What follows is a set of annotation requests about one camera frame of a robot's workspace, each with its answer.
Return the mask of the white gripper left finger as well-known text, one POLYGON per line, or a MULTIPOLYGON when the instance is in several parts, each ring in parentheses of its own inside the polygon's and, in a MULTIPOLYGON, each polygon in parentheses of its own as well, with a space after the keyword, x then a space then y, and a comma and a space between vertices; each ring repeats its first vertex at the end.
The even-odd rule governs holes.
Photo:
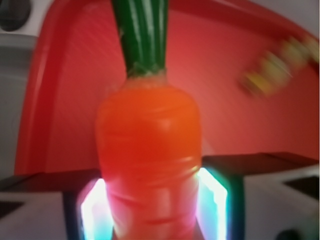
POLYGON ((0 181, 2 240, 111 240, 113 219, 97 169, 0 181))

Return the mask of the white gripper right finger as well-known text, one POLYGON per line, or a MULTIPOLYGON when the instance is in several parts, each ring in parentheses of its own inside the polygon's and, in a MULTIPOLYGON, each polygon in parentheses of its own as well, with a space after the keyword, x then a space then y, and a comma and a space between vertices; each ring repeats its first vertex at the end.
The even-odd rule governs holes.
POLYGON ((317 240, 319 161, 288 152, 206 155, 197 240, 317 240))

